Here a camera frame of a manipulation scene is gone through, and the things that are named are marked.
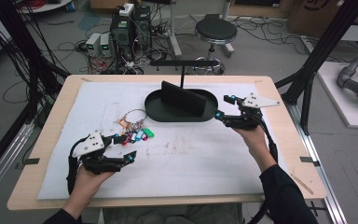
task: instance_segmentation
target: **power supply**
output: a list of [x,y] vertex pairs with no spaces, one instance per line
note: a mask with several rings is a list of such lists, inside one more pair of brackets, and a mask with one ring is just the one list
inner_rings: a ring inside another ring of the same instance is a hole
[[135,9],[134,21],[138,38],[138,47],[151,47],[150,6],[139,6]]
[[101,51],[104,57],[112,57],[113,53],[113,41],[110,34],[101,34]]
[[86,47],[90,57],[98,57],[101,53],[101,34],[92,34],[86,42]]

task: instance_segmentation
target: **white paper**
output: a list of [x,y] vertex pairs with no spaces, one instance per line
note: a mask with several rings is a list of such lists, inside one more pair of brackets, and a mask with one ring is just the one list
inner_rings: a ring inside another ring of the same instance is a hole
[[[256,93],[253,84],[186,84],[187,89],[212,92],[219,109],[239,115],[224,95],[242,98]],[[66,177],[70,149],[79,139],[98,130],[102,135],[120,133],[117,120],[133,109],[145,109],[146,96],[160,83],[85,82],[54,148],[38,199],[68,198]],[[262,193],[260,171],[241,137],[217,119],[205,122],[156,122],[145,125],[155,134],[147,141],[111,145],[108,158],[137,151],[135,163],[105,181],[96,198],[206,196]],[[280,156],[280,166],[287,170]]]

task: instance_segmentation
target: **table surface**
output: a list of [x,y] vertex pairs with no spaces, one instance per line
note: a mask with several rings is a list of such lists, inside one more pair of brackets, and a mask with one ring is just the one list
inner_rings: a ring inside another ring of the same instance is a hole
[[[14,188],[7,207],[10,210],[35,210],[61,208],[65,200],[37,200],[48,161],[55,148],[67,116],[76,100],[78,90],[83,82],[160,82],[166,80],[179,83],[180,76],[69,76],[53,106],[48,120],[35,143],[30,158],[39,158],[38,164],[26,165],[19,181]],[[306,199],[322,199],[326,190],[313,163],[301,162],[300,157],[308,157],[309,153],[298,135],[296,127],[288,114],[280,94],[270,77],[250,76],[189,76],[185,83],[249,83],[255,84],[260,95],[279,99],[281,105],[265,108],[269,123],[275,135],[275,142],[279,145],[286,162],[289,175],[295,180]],[[94,199],[89,207],[117,207],[165,204],[194,204],[194,203],[245,203],[263,201],[263,195],[216,195],[216,196],[188,196],[162,198],[129,198],[129,199]]]

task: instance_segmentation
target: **electronic equipment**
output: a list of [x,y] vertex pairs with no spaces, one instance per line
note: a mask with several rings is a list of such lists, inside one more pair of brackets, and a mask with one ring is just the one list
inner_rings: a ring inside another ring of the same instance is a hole
[[134,21],[136,26],[138,48],[147,49],[147,47],[151,47],[150,6],[137,7],[134,13]]
[[235,5],[278,7],[281,0],[235,0]]
[[110,26],[111,36],[117,49],[117,59],[124,59],[126,62],[131,62],[134,58],[132,47],[135,30],[132,20],[131,17],[115,15]]
[[131,15],[132,12],[133,12],[133,4],[126,3],[126,4],[124,5],[124,9],[121,9],[121,10],[118,12],[118,15],[130,17],[130,16],[132,16],[132,15]]
[[98,57],[101,53],[101,34],[92,34],[86,42],[86,47],[90,57]]
[[101,34],[101,51],[104,57],[112,57],[114,55],[113,40],[110,34]]

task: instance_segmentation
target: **black tray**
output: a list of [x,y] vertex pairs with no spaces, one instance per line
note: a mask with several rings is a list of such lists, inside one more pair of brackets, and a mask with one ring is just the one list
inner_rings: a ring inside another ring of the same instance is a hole
[[147,116],[159,122],[201,122],[214,117],[218,107],[216,97],[205,90],[187,89],[206,98],[205,111],[201,117],[196,117],[182,109],[161,102],[161,90],[151,92],[145,99]]

